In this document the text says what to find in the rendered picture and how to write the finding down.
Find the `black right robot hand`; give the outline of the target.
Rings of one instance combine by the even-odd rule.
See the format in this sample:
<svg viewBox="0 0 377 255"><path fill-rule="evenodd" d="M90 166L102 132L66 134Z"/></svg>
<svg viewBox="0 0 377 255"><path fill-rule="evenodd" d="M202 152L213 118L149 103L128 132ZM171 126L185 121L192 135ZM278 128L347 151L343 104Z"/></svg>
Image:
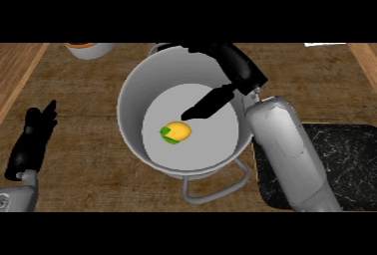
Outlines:
<svg viewBox="0 0 377 255"><path fill-rule="evenodd" d="M191 53L210 56L228 77L229 83L214 88L183 112L182 120L208 119L233 98L233 91L245 96L267 82L267 77L231 43L185 43Z"/></svg>

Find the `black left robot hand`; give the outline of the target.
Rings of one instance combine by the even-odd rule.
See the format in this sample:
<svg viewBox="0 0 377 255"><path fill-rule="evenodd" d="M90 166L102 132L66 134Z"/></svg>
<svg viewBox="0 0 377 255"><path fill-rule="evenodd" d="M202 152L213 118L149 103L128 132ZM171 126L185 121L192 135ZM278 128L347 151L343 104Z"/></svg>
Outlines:
<svg viewBox="0 0 377 255"><path fill-rule="evenodd" d="M40 171L47 142L53 133L56 121L56 101L44 110L29 108L25 114L24 130L12 148L4 177L21 181L21 173L28 169Z"/></svg>

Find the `yellow lemon with green leaf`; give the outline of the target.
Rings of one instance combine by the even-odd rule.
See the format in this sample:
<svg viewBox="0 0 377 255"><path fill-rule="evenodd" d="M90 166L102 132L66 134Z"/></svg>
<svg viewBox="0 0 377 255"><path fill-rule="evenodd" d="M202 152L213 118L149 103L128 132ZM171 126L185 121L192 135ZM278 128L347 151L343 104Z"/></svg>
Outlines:
<svg viewBox="0 0 377 255"><path fill-rule="evenodd" d="M183 122L170 122L160 130L164 141L170 144L180 143L191 135L189 125Z"/></svg>

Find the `grey metal pot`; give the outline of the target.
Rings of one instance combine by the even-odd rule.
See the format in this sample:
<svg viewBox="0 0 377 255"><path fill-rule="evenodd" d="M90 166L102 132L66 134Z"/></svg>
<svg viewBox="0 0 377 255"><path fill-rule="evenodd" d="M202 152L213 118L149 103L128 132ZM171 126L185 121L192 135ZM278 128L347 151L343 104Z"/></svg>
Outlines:
<svg viewBox="0 0 377 255"><path fill-rule="evenodd" d="M126 145L148 166L185 182L210 177L238 162L251 141L242 96L235 96L207 119L229 134L210 131L201 120L192 120L186 141L170 144L160 135L164 124L176 121L208 91L226 83L211 57L170 47L137 64L120 91L117 120Z"/></svg>

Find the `black marble tray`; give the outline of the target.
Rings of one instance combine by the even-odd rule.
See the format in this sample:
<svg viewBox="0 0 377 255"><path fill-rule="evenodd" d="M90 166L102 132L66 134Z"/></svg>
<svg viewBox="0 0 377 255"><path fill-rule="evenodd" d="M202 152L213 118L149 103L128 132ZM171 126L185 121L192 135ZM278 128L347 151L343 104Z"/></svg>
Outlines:
<svg viewBox="0 0 377 255"><path fill-rule="evenodd" d="M303 124L328 183L343 211L377 211L377 127ZM262 200L276 209L291 209L266 154L251 139Z"/></svg>

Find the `white flat object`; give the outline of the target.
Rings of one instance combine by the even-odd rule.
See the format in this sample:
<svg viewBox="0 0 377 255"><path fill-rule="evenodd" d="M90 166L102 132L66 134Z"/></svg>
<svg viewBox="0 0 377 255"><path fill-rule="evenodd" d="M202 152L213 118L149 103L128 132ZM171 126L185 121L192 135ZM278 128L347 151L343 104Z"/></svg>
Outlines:
<svg viewBox="0 0 377 255"><path fill-rule="evenodd" d="M303 43L303 46L306 48L310 47L328 47L328 46L335 46L335 45L346 45L347 43Z"/></svg>

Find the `grey cup with orange contents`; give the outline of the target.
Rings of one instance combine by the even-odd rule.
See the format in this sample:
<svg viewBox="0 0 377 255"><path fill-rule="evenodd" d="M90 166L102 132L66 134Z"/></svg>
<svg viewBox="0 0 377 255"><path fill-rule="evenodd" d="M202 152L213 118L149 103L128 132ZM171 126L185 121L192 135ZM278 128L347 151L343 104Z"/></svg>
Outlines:
<svg viewBox="0 0 377 255"><path fill-rule="evenodd" d="M81 60L93 60L103 57L114 49L114 43L65 44L72 55Z"/></svg>

